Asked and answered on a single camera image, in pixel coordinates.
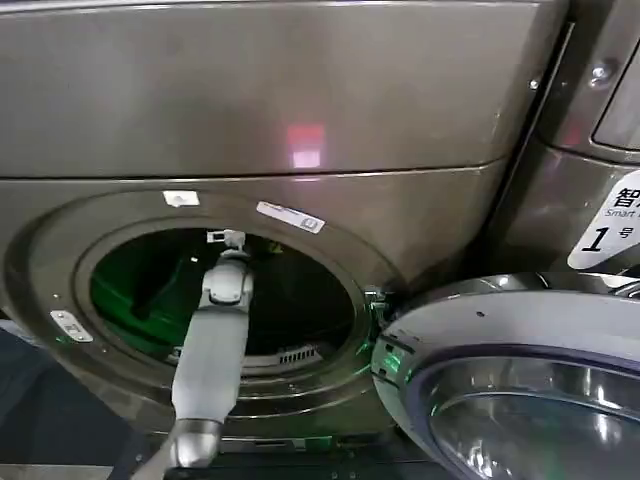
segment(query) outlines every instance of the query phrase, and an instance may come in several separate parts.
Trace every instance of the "washer door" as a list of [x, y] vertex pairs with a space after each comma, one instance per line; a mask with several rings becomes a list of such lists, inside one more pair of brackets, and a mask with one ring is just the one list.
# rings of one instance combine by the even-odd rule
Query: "washer door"
[[429, 295], [377, 342], [380, 398], [459, 478], [635, 479], [637, 284], [505, 275]]

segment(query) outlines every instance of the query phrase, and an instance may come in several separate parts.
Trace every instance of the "robotic arm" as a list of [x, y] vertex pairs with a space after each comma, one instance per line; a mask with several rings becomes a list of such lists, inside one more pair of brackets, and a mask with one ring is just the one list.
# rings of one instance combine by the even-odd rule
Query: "robotic arm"
[[240, 250], [225, 251], [202, 282], [172, 386], [176, 422], [160, 451], [132, 478], [158, 480], [175, 467], [204, 468], [238, 398], [253, 278]]

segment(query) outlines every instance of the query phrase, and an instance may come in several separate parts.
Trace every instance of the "white label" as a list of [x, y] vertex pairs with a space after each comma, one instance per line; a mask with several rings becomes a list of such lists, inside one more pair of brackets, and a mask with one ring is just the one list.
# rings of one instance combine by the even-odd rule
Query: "white label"
[[66, 310], [52, 310], [50, 315], [62, 331], [76, 342], [93, 342], [91, 334], [84, 329], [72, 313]]
[[290, 208], [274, 205], [273, 203], [259, 202], [256, 210], [267, 217], [275, 218], [294, 227], [301, 228], [311, 233], [318, 233], [324, 227], [325, 221], [312, 217], [306, 213], [298, 212]]
[[200, 205], [198, 192], [189, 190], [165, 190], [162, 192], [164, 201], [172, 207], [193, 207]]
[[640, 243], [640, 171], [621, 178], [569, 254], [576, 270], [591, 268]]

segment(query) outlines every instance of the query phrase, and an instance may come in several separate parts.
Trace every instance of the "stainless steel panel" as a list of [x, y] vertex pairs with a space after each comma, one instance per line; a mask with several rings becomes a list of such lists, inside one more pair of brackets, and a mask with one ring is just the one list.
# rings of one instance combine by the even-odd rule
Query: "stainless steel panel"
[[640, 150], [640, 55], [627, 68], [595, 140], [622, 150]]
[[[113, 396], [111, 388], [101, 394], [115, 409], [146, 428], [162, 430], [171, 422], [171, 369], [139, 358], [105, 334], [88, 300], [89, 275], [110, 248], [154, 229], [240, 228], [323, 263], [345, 286], [356, 315], [363, 315], [363, 290], [369, 285], [405, 292], [450, 279], [484, 221], [503, 166], [492, 162], [467, 169], [201, 181], [0, 181], [0, 217], [6, 218], [0, 232], [2, 306], [68, 368], [75, 365], [72, 370], [107, 380], [116, 391], [128, 390], [124, 396]], [[166, 189], [196, 190], [200, 205], [171, 207], [162, 195]], [[260, 200], [327, 223], [314, 235], [257, 213]], [[53, 309], [72, 312], [94, 341], [60, 341], [60, 330], [47, 313]], [[300, 378], [245, 385], [227, 435], [268, 438], [269, 432], [286, 437], [385, 428], [388, 419], [380, 416], [377, 400], [360, 398], [372, 385], [368, 351], [353, 353], [359, 346], [342, 349], [318, 376], [296, 374]], [[331, 389], [320, 378], [332, 379]], [[304, 393], [294, 398], [294, 407], [311, 411], [280, 421], [283, 399], [292, 391]], [[344, 407], [325, 418], [319, 407], [333, 403]], [[264, 417], [260, 421], [249, 418], [256, 411]], [[345, 422], [355, 411], [368, 414], [357, 424]]]
[[[563, 149], [637, 164], [640, 152], [616, 147], [616, 143], [624, 146], [626, 140], [609, 141], [606, 134], [597, 140], [594, 133], [612, 99], [614, 103], [628, 101], [615, 98], [640, 40], [640, 1], [576, 0], [570, 18], [575, 28], [551, 85], [538, 132], [546, 142]], [[630, 89], [631, 84], [622, 88]], [[622, 135], [637, 128], [633, 118], [627, 119], [630, 124], [621, 130]]]
[[0, 175], [486, 164], [565, 3], [3, 3]]
[[[489, 229], [489, 269], [570, 270], [567, 257], [609, 191], [635, 170], [532, 140]], [[632, 247], [592, 270], [620, 273], [638, 263]]]

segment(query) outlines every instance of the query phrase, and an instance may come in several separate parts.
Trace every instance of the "front-load washer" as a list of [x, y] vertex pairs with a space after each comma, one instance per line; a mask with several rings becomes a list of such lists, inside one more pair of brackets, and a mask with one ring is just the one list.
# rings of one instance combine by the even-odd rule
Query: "front-load washer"
[[255, 305], [229, 445], [385, 431], [369, 364], [388, 298], [454, 277], [564, 11], [3, 3], [3, 309], [167, 431], [192, 287], [244, 235]]

